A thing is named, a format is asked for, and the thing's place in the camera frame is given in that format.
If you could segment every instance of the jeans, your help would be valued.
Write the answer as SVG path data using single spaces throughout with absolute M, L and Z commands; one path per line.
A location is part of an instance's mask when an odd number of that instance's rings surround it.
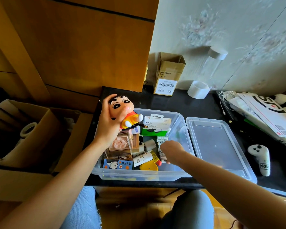
M 95 204 L 95 189 L 83 187 L 61 229 L 99 229 L 101 217 Z M 199 190 L 180 195 L 173 209 L 162 219 L 160 229 L 213 229 L 214 208 L 209 197 Z

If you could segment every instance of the plastic storage bin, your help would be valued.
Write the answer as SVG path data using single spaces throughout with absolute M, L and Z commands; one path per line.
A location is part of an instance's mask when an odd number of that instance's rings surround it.
M 161 114 L 164 118 L 171 118 L 171 131 L 168 135 L 169 140 L 178 141 L 185 151 L 195 155 L 190 136 L 186 127 L 184 117 L 177 112 L 157 111 L 149 109 L 135 108 L 138 114 L 150 116 L 151 114 Z M 101 156 L 95 164 L 92 174 L 99 175 L 101 179 L 106 180 L 127 180 L 127 181 L 175 181 L 182 177 L 192 177 L 178 166 L 163 163 L 158 167 L 158 171 L 142 171 L 142 170 L 123 170 L 123 169 L 102 169 Z
M 257 183 L 251 166 L 226 122 L 188 117 L 186 125 L 198 158 Z

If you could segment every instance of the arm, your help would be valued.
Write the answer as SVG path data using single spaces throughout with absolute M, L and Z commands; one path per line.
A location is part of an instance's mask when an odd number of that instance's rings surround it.
M 184 151 L 167 141 L 161 150 L 202 184 L 222 206 L 250 229 L 286 228 L 286 202 L 262 187 Z
M 93 142 L 44 188 L 0 222 L 0 229 L 44 229 L 61 226 L 95 163 L 116 138 L 120 124 L 127 115 L 128 109 L 125 108 L 116 120 L 110 118 L 108 101 L 113 96 L 116 94 L 103 101 L 98 131 Z

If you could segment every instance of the pink rose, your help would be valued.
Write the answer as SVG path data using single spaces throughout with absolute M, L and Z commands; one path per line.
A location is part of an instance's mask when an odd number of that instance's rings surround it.
M 124 149 L 127 145 L 127 140 L 124 140 L 121 137 L 116 138 L 112 143 L 112 147 L 115 149 Z

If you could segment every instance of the black tabletop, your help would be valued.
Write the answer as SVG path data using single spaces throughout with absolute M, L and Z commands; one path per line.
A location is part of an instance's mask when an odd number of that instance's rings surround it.
M 100 99 L 103 100 L 110 94 L 123 94 L 130 98 L 135 108 L 145 108 L 161 111 L 178 112 L 187 117 L 201 117 L 229 121 L 223 115 L 219 105 L 216 93 L 209 93 L 203 100 L 193 99 L 184 90 L 175 90 L 173 96 L 160 96 L 153 94 L 153 87 L 144 86 L 142 92 L 132 92 L 116 88 L 103 87 Z M 97 122 L 101 112 L 101 103 L 98 104 L 87 137 L 84 148 L 88 146 L 95 134 Z M 247 147 L 252 145 L 252 141 L 244 137 L 237 129 L 232 131 L 245 153 L 255 175 L 257 184 L 263 187 L 286 192 L 286 152 L 280 155 L 275 145 L 271 144 L 271 175 L 264 177 L 260 174 L 257 162 L 247 152 Z M 161 188 L 182 188 L 182 189 L 199 189 L 203 188 L 194 178 L 180 178 L 172 182 L 154 182 L 154 181 L 120 181 L 120 180 L 102 180 L 98 175 L 91 174 L 86 185 L 89 186 L 111 186 L 111 187 L 161 187 Z

